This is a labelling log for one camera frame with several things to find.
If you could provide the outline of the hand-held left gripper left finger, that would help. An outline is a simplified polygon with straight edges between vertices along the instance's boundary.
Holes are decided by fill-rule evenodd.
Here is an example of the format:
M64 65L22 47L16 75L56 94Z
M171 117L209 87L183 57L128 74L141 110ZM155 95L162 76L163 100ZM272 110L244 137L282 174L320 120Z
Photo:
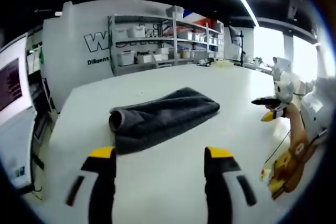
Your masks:
M95 149L68 178L65 223L112 223L116 159L114 146Z

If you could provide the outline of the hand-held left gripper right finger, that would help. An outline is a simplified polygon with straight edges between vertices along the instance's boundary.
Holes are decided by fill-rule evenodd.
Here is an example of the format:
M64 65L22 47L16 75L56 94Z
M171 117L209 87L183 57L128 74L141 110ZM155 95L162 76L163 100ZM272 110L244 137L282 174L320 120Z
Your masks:
M258 223L257 194L252 183L224 148L204 149L208 223Z

